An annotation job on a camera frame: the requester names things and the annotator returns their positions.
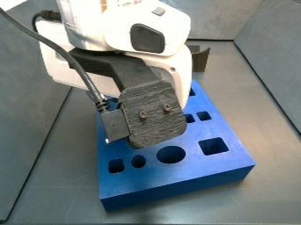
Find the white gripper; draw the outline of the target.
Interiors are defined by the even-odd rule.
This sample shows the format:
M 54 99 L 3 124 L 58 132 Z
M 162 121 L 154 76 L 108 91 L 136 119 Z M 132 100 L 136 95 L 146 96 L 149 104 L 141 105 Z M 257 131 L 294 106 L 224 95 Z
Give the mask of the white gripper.
M 38 32 L 81 63 L 101 93 L 120 97 L 126 89 L 165 80 L 174 88 L 181 108 L 185 108 L 192 82 L 192 54 L 187 45 L 172 56 L 118 50 L 90 51 L 70 43 L 62 23 L 39 21 L 37 26 Z

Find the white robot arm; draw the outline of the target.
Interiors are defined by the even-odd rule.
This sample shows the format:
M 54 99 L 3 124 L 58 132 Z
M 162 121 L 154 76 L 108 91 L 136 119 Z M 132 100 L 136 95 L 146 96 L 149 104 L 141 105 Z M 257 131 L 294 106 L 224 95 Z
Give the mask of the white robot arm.
M 144 59 L 174 87 L 181 105 L 191 94 L 191 16 L 161 0 L 57 0 L 62 20 L 37 23 L 65 50 L 120 51 Z

